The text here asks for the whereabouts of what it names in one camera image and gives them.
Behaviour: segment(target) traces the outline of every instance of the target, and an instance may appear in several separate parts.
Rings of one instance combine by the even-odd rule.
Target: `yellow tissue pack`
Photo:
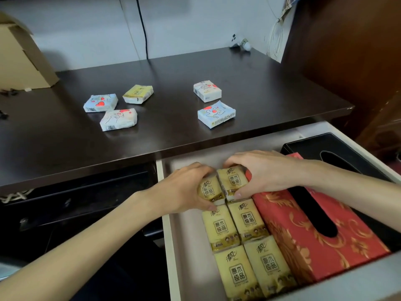
[[[198,186],[197,192],[198,196],[213,202],[215,205],[223,205],[225,203],[225,196],[216,175],[203,179]]]
[[[229,203],[228,209],[243,243],[269,235],[253,199]]]
[[[273,236],[246,243],[244,247],[265,297],[297,285]]]
[[[152,94],[153,86],[136,84],[123,95],[123,99],[126,103],[142,104]]]
[[[259,300],[263,293],[249,263],[244,246],[214,255],[224,290],[230,301]]]
[[[234,200],[234,193],[248,183],[241,166],[218,169],[218,179],[227,201]]]
[[[226,205],[218,206],[215,211],[203,211],[202,218],[214,253],[241,243]]]

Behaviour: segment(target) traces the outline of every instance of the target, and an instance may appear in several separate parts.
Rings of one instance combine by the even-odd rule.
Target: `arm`
[[[164,214],[215,210],[196,189],[212,168],[194,163],[152,188],[134,193],[78,235],[0,283],[0,300],[69,300],[136,232]]]
[[[233,164],[241,164],[252,173],[252,180],[235,194],[237,198],[294,186],[310,187],[401,232],[401,186],[397,184],[275,151],[237,153],[224,167]]]

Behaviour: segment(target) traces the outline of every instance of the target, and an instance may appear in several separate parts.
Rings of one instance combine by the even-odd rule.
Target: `forearm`
[[[69,300],[136,232],[161,216],[138,193],[0,283],[0,300]]]
[[[304,185],[325,193],[401,232],[401,186],[323,162],[308,165]]]

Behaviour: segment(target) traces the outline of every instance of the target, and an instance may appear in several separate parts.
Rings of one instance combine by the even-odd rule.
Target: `dark brown desk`
[[[59,73],[50,89],[0,96],[0,194],[237,140],[330,120],[352,105],[266,55],[220,48],[203,52]],[[204,104],[193,84],[212,80],[235,119],[210,130],[197,119]],[[122,95],[152,85],[143,105]],[[85,113],[90,95],[115,93],[117,109],[134,107],[135,127],[102,132],[104,113]]]

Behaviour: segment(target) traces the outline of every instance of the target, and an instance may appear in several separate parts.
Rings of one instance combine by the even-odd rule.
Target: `white drawer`
[[[394,182],[401,183],[400,175],[325,121],[159,160],[156,162],[158,179],[160,181],[172,171],[192,162],[199,161],[220,168],[222,163],[235,152],[280,151],[284,143],[326,132],[335,134]],[[163,230],[171,300],[226,300],[201,212],[193,209],[164,216]],[[379,300],[401,291],[400,283],[401,252],[398,252],[329,280],[281,296],[279,299]]]

